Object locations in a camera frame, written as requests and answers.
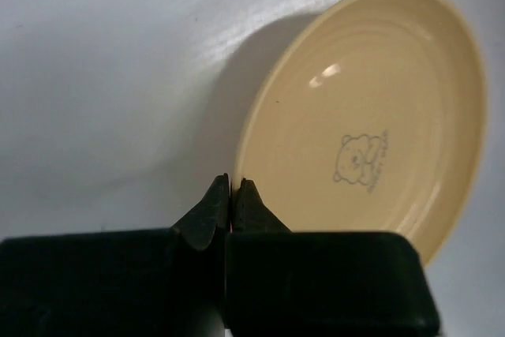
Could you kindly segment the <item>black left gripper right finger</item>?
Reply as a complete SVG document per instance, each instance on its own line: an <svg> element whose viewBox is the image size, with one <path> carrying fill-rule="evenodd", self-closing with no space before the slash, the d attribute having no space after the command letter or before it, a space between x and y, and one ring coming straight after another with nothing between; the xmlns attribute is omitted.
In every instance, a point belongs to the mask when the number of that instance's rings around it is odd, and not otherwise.
<svg viewBox="0 0 505 337"><path fill-rule="evenodd" d="M293 232L243 180L225 240L235 336L438 336L421 258L385 231Z"/></svg>

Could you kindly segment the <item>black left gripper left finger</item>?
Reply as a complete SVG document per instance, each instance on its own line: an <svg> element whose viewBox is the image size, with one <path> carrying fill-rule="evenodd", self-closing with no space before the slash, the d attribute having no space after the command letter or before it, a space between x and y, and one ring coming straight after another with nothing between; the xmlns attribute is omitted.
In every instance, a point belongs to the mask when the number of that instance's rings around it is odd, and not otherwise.
<svg viewBox="0 0 505 337"><path fill-rule="evenodd" d="M221 174L171 227L3 240L2 335L223 335L214 253L229 200Z"/></svg>

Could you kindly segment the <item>yellow plate back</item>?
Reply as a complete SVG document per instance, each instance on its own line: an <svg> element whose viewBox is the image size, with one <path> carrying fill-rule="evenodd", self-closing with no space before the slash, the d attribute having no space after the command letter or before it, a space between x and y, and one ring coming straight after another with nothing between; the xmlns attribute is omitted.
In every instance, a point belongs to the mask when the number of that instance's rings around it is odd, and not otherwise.
<svg viewBox="0 0 505 337"><path fill-rule="evenodd" d="M254 182L293 231L389 230L424 264L478 171L486 80L448 0L341 0L283 52L241 132L231 183Z"/></svg>

